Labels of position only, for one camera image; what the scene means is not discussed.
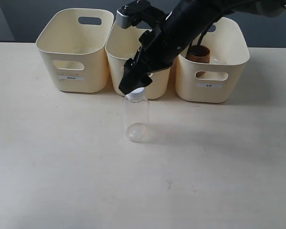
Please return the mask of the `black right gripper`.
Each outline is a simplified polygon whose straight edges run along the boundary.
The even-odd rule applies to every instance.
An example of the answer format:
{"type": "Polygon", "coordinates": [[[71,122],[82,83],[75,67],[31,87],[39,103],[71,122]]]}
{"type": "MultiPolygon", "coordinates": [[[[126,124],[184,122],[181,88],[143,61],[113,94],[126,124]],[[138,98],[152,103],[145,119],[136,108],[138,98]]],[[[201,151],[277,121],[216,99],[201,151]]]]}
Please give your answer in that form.
{"type": "Polygon", "coordinates": [[[172,66],[174,59],[200,34],[200,25],[194,21],[164,21],[151,31],[144,32],[140,49],[134,59],[123,66],[119,90],[127,95],[145,88],[153,81],[149,73],[172,66]]]}

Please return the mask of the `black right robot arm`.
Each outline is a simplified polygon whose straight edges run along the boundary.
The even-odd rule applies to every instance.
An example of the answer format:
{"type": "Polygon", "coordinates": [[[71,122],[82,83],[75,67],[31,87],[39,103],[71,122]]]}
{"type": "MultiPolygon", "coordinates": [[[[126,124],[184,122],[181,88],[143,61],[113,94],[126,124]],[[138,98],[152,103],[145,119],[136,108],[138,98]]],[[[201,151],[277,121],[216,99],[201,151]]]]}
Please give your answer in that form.
{"type": "Polygon", "coordinates": [[[174,59],[197,36],[204,36],[219,19],[234,12],[276,17],[286,10],[286,0],[182,0],[170,13],[147,0],[134,0],[117,10],[123,29],[146,22],[151,31],[139,38],[141,46],[126,61],[119,90],[127,95],[152,83],[149,75],[170,68],[174,59]]]}

